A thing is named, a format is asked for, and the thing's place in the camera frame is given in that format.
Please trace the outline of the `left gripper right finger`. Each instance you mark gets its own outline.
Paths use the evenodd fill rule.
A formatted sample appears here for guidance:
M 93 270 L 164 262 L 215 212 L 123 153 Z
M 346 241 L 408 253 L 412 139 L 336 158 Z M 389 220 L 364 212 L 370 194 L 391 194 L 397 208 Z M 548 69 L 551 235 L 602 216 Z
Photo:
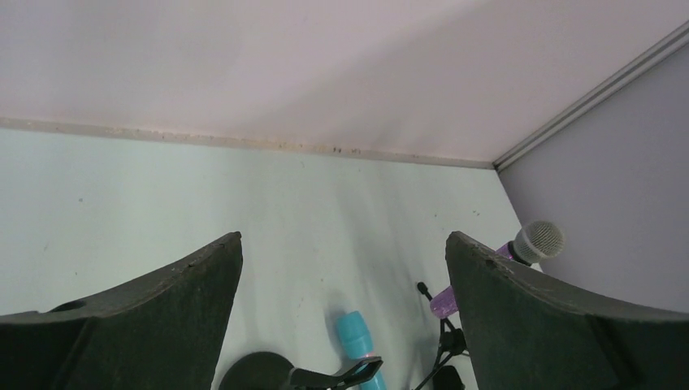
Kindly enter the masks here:
M 462 232 L 445 260 L 479 388 L 687 388 L 687 314 L 575 287 Z

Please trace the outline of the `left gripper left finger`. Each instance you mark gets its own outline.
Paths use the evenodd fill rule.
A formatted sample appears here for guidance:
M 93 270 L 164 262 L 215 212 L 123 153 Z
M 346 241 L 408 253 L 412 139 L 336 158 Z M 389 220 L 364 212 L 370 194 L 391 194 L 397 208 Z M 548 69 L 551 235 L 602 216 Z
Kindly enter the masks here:
M 2 316 L 2 388 L 210 388 L 242 266 L 231 232 L 114 288 Z

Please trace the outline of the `purple glitter microphone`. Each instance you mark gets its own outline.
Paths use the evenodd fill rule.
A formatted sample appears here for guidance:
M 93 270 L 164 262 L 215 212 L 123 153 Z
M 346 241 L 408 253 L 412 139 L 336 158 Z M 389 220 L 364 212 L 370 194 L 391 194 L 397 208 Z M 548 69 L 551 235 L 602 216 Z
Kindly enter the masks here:
M 513 240 L 495 250 L 503 258 L 531 267 L 555 258 L 565 245 L 562 230 L 549 221 L 535 221 L 522 227 Z M 430 299 L 431 312 L 438 319 L 446 319 L 458 312 L 453 288 L 448 286 Z

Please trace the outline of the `black tripod shock-mount stand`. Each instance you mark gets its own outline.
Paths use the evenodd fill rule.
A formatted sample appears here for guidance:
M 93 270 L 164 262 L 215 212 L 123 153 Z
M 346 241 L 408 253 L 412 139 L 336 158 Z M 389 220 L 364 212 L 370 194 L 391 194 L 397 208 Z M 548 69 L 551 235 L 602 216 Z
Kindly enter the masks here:
M 427 384 L 432 389 L 466 389 L 457 368 L 449 361 L 458 356 L 468 357 L 466 339 L 461 328 L 455 327 L 449 317 L 458 312 L 457 303 L 453 295 L 453 288 L 432 296 L 423 282 L 416 284 L 417 290 L 429 301 L 431 312 L 440 320 L 440 337 L 435 361 L 431 372 L 421 381 L 416 389 L 423 389 Z

